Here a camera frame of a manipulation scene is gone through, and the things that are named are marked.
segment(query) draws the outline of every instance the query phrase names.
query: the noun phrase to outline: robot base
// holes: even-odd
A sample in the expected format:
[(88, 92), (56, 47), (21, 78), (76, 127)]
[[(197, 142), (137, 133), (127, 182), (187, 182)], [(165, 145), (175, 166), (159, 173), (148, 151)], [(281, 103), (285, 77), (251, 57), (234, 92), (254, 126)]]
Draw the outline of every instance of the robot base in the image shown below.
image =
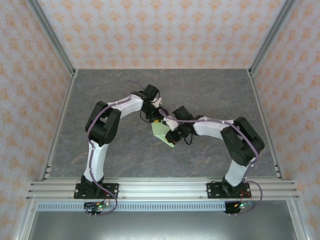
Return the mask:
[[(118, 198), (119, 193), (119, 184), (118, 183), (103, 183), (102, 187), (110, 191), (114, 194), (116, 198)], [(107, 197), (110, 197), (109, 194), (106, 195), (104, 191), (100, 191), (98, 196), (94, 194), (93, 192), (89, 191), (87, 188), (83, 186), (82, 183), (77, 183), (75, 185), (74, 190), (74, 199), (105, 199)]]
[(241, 191), (251, 195), (249, 183), (241, 183), (239, 186), (234, 188), (233, 192), (230, 192), (229, 194), (223, 191), (222, 186), (223, 183), (220, 181), (207, 183), (206, 193), (208, 199), (250, 199), (247, 194), (241, 196)]

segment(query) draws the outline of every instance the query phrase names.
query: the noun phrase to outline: black wire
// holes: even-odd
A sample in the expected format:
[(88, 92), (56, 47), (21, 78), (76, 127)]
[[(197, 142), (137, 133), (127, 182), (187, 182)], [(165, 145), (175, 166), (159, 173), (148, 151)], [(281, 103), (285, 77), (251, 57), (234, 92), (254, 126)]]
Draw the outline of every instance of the black wire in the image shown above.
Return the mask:
[(140, 111), (140, 118), (142, 119), (142, 121), (144, 121), (144, 122), (146, 122), (146, 123), (149, 123), (149, 121), (146, 121), (146, 120), (144, 120), (144, 119), (142, 118), (141, 113), (142, 113), (142, 111)]
[(151, 101), (150, 103), (154, 104), (160, 98), (160, 91), (158, 91), (158, 98), (155, 101)]
[(192, 144), (192, 137), (193, 137), (193, 134), (191, 134), (190, 142), (187, 142), (186, 138), (184, 138), (183, 140), (187, 145), (191, 145)]

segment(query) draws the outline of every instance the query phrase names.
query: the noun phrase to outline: gray marble surface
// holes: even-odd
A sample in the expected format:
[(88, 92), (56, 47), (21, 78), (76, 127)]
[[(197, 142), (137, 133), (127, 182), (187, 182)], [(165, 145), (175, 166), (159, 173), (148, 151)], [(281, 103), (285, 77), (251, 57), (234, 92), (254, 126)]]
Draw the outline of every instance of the gray marble surface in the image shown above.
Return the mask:
[[(259, 162), (248, 176), (275, 177), (275, 169), (254, 93), (244, 69), (110, 69), (79, 70), (52, 161), (51, 177), (81, 177), (88, 158), (85, 125), (98, 101), (114, 102), (155, 85), (163, 107), (184, 105), (194, 116), (216, 119), (245, 117), (265, 142)], [(104, 163), (108, 177), (223, 177), (231, 159), (222, 140), (194, 136), (192, 145), (174, 148), (153, 136), (139, 113), (121, 119)]]

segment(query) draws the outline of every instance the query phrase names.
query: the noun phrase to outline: perforated metal strip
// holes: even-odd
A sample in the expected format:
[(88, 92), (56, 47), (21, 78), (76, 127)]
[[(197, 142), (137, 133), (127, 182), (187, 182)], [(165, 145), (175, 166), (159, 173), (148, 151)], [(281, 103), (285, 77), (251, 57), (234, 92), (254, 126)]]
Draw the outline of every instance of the perforated metal strip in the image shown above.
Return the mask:
[[(112, 202), (104, 211), (108, 211), (115, 206)], [(123, 201), (118, 203), (117, 212), (201, 212), (201, 211), (225, 211), (224, 201)], [(82, 212), (83, 202), (39, 202), (39, 212)]]

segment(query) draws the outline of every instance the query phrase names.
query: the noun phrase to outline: wall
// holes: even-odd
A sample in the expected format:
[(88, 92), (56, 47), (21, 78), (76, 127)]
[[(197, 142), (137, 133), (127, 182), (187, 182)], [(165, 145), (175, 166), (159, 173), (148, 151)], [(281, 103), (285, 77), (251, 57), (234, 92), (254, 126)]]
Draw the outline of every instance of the wall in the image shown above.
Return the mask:
[(297, 180), (316, 236), (320, 236), (319, 13), (319, 1), (297, 0), (254, 76), (285, 177)]
[(70, 75), (25, 0), (0, 2), (0, 239), (48, 157)]
[(249, 68), (285, 0), (39, 0), (73, 67)]

